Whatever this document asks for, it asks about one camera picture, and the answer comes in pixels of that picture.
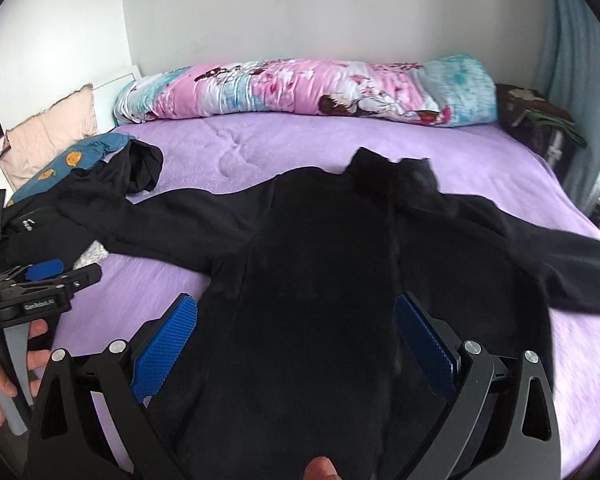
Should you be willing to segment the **person's right hand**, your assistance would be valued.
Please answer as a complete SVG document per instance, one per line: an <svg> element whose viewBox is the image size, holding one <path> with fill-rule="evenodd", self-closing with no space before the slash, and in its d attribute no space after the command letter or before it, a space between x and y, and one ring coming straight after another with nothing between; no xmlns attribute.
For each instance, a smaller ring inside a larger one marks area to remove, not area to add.
<svg viewBox="0 0 600 480"><path fill-rule="evenodd" d="M340 475L332 461L325 457L315 457L307 465L303 473L303 480L340 480Z"/></svg>

